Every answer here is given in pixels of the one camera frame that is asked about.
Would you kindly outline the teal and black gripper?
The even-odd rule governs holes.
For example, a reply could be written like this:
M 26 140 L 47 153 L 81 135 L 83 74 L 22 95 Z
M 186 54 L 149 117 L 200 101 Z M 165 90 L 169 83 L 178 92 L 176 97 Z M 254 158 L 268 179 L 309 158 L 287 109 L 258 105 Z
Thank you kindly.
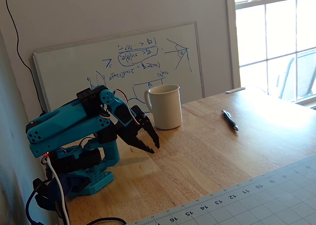
M 138 131 L 143 128 L 152 138 L 155 147 L 160 148 L 159 136 L 149 117 L 137 106 L 130 109 L 122 101 L 114 101 L 108 105 L 108 111 L 118 120 L 115 124 L 117 135 L 128 145 L 154 154 L 154 150 L 138 138 Z

